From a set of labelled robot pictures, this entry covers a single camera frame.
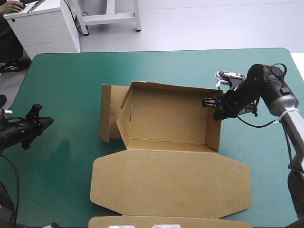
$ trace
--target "white cabinet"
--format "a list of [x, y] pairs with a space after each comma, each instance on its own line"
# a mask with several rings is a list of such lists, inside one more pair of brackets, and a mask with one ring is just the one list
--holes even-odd
[[45, 0], [27, 13], [34, 3], [20, 13], [4, 15], [28, 56], [41, 53], [79, 52], [79, 35], [63, 0]]

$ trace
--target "hand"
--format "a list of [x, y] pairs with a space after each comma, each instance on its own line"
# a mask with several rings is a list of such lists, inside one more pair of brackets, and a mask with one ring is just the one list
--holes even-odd
[[7, 14], [11, 12], [22, 11], [23, 3], [19, 1], [8, 0], [3, 5], [0, 6], [0, 14]]

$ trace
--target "person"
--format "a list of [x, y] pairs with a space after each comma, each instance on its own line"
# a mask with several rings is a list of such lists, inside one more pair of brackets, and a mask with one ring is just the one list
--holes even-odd
[[[3, 14], [22, 11], [23, 3], [14, 0], [0, 0], [0, 73], [18, 72], [29, 67], [29, 63], [19, 61], [23, 56], [23, 48], [15, 33], [10, 28]], [[0, 108], [6, 103], [6, 96], [0, 95]]]

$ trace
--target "green table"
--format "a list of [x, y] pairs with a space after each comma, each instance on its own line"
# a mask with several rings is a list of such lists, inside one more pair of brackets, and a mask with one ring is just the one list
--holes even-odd
[[[303, 110], [303, 80], [285, 49], [43, 54], [33, 64], [14, 101], [14, 116], [24, 116], [33, 104], [42, 116], [55, 119], [28, 151], [15, 145], [4, 151], [20, 173], [18, 222], [41, 226], [85, 227], [93, 216], [116, 213], [90, 201], [93, 160], [124, 149], [121, 140], [99, 138], [101, 84], [129, 85], [134, 80], [215, 88], [218, 70], [247, 73], [255, 63], [285, 63], [286, 81]], [[264, 124], [274, 117], [265, 104], [259, 117], [244, 119]], [[254, 129], [237, 119], [222, 123], [220, 154], [251, 168], [253, 203], [226, 219], [244, 220], [255, 227], [282, 227], [296, 220], [287, 187], [289, 170], [282, 127]], [[0, 160], [0, 180], [15, 197], [15, 177]]]

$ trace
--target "cardboard box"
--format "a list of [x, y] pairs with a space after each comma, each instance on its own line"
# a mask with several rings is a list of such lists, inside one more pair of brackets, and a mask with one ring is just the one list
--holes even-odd
[[95, 160], [91, 201], [123, 216], [92, 218], [90, 228], [251, 227], [219, 219], [248, 209], [251, 189], [248, 166], [217, 153], [221, 121], [201, 105], [217, 95], [212, 89], [147, 82], [133, 82], [128, 90], [103, 86], [101, 137], [119, 137], [113, 124], [118, 118], [127, 150]]

